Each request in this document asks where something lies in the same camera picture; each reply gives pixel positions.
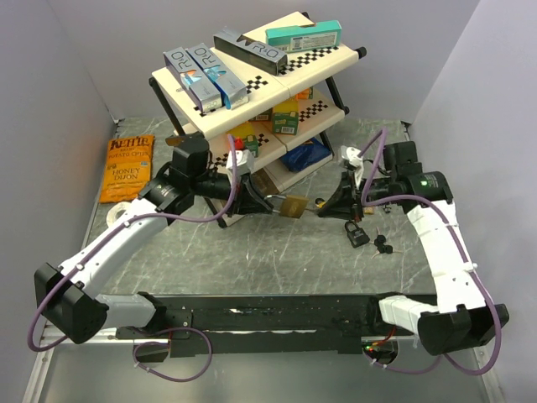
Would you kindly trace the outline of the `yellow padlock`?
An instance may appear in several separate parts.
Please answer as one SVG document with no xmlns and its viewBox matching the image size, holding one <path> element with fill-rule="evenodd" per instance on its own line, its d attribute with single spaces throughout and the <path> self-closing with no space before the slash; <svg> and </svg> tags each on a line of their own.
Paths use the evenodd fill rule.
<svg viewBox="0 0 537 403">
<path fill-rule="evenodd" d="M 327 201 L 323 198 L 316 198 L 315 199 L 315 206 L 318 210 L 323 210 L 327 207 Z"/>
</svg>

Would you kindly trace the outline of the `black round padlock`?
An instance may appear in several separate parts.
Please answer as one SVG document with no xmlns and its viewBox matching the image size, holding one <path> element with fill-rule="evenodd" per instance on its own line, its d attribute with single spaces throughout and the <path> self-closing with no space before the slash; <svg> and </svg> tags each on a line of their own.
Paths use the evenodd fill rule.
<svg viewBox="0 0 537 403">
<path fill-rule="evenodd" d="M 370 237 L 354 221 L 347 221 L 344 224 L 347 238 L 351 246 L 356 249 L 370 242 Z"/>
</svg>

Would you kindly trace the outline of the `large brass padlock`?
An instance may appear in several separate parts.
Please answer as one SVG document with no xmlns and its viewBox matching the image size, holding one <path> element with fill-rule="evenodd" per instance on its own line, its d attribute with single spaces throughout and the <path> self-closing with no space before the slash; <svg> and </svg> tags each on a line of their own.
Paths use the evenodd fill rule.
<svg viewBox="0 0 537 403">
<path fill-rule="evenodd" d="M 280 202 L 279 206 L 273 209 L 273 213 L 295 219 L 302 217 L 309 203 L 308 198 L 296 195 L 267 195 L 265 199 Z"/>
</svg>

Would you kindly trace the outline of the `black-headed key bunch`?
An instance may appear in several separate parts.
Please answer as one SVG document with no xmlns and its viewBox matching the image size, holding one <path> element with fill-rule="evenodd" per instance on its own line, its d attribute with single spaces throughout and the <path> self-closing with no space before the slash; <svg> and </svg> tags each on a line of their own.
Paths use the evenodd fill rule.
<svg viewBox="0 0 537 403">
<path fill-rule="evenodd" d="M 373 258 L 380 254 L 395 253 L 394 247 L 387 243 L 386 237 L 382 234 L 377 235 L 377 237 L 373 240 L 373 245 L 377 249 L 377 251 L 373 255 Z"/>
</svg>

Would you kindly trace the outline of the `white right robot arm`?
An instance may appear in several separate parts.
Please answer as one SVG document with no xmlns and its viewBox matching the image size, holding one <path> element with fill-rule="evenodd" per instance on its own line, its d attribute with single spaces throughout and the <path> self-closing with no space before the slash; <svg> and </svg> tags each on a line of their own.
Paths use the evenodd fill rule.
<svg viewBox="0 0 537 403">
<path fill-rule="evenodd" d="M 368 328 L 380 335 L 394 326 L 412 332 L 433 356 L 500 343 L 508 310 L 493 303 L 477 281 L 446 177 L 423 170 L 412 141 L 383 146 L 384 177 L 363 178 L 363 152 L 357 148 L 341 147 L 341 158 L 340 185 L 319 217 L 358 222 L 367 207 L 400 206 L 420 240 L 435 285 L 435 304 L 402 294 L 374 298 L 366 315 Z"/>
</svg>

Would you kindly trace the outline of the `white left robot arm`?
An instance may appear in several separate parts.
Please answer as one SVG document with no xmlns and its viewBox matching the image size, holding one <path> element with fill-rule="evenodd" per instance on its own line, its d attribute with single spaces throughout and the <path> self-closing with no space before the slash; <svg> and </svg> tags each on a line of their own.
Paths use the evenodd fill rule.
<svg viewBox="0 0 537 403">
<path fill-rule="evenodd" d="M 210 145 L 203 135 L 181 136 L 171 161 L 111 227 L 59 267 L 43 264 L 36 270 L 37 314 L 76 344 L 108 328 L 136 327 L 146 337 L 160 335 L 167 324 L 164 303 L 144 292 L 107 296 L 102 288 L 154 235 L 175 221 L 189 221 L 185 212 L 198 196 L 225 202 L 207 222 L 223 215 L 272 213 L 272 204 L 253 183 L 253 168 L 248 149 L 230 149 L 226 170 L 219 173 L 211 168 Z"/>
</svg>

